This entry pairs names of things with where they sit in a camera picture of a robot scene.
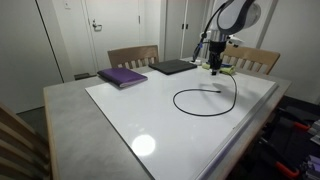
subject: black cable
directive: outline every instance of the black cable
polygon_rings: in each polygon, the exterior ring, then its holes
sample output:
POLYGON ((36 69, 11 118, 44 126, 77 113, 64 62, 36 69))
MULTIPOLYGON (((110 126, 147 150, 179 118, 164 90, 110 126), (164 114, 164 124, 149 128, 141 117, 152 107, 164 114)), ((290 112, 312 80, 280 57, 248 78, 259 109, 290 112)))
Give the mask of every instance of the black cable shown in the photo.
POLYGON ((210 24, 211 24, 212 19, 216 16, 216 14, 217 14, 222 8, 224 8, 224 6, 226 5, 226 3, 227 3, 227 2, 223 3, 223 4, 216 10, 216 12, 213 13, 213 15, 211 16, 210 20, 208 21, 208 23, 207 23, 207 25, 206 25, 206 28, 204 29, 203 34, 201 35, 201 40, 200 40, 200 42, 198 43, 196 49, 193 51, 193 60, 192 60, 192 62, 194 62, 194 61, 197 59, 198 55, 199 55, 200 49, 202 48, 203 40, 204 40, 204 38, 207 37, 207 31, 208 31, 208 29, 209 29, 209 26, 210 26, 210 24))
POLYGON ((221 93, 221 91, 213 91, 213 90, 206 90, 206 89, 186 89, 186 90, 179 91, 179 92, 177 92, 177 93, 173 96, 173 104, 176 106, 176 108, 178 108, 180 111, 182 111, 182 112, 184 112, 184 113, 186 113, 186 114, 193 115, 193 116, 200 116, 200 117, 219 116, 219 115, 226 114, 226 113, 230 112, 230 111, 234 108, 234 106, 235 106, 235 104, 236 104, 236 101, 237 101, 238 87, 237 87, 237 82, 236 82, 236 80, 232 77, 231 74, 225 73, 225 72, 224 72, 223 74, 229 75, 229 76, 232 78, 233 82, 234 82, 234 87, 235 87, 235 88, 234 88, 234 89, 235 89, 235 91, 234 91, 234 100, 233 100, 233 104, 232 104, 232 106, 231 106, 230 109, 228 109, 228 110, 226 110, 226 111, 224 111, 224 112, 221 112, 221 113, 216 113, 216 114, 195 114, 195 113, 191 113, 191 112, 188 112, 188 111, 185 111, 185 110, 181 109, 181 108, 176 104, 176 101, 175 101, 176 96, 177 96, 178 94, 180 94, 180 93, 187 92, 187 91, 206 91, 206 92, 221 93))

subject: chair back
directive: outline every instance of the chair back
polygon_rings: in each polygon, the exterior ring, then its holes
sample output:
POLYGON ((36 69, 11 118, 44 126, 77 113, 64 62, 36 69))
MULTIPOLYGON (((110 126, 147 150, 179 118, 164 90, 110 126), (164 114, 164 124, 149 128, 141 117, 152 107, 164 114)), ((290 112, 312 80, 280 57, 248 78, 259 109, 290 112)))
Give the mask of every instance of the chair back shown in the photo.
POLYGON ((224 62, 263 74, 270 73, 279 57, 280 53, 277 52, 249 47, 233 47, 232 45, 227 45, 223 52, 224 62))
POLYGON ((49 179, 47 140, 0 103, 0 179, 49 179))
POLYGON ((157 45, 110 50, 108 55, 113 68, 133 69, 159 62, 157 45))

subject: purple notebook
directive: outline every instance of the purple notebook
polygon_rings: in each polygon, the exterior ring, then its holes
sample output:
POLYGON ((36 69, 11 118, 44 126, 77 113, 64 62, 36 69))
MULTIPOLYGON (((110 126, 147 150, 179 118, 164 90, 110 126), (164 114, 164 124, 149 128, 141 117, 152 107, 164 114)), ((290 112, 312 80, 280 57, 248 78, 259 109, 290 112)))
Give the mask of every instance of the purple notebook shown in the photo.
POLYGON ((98 74, 119 87, 127 87, 148 79, 148 77, 127 68, 104 69, 99 71, 98 74))

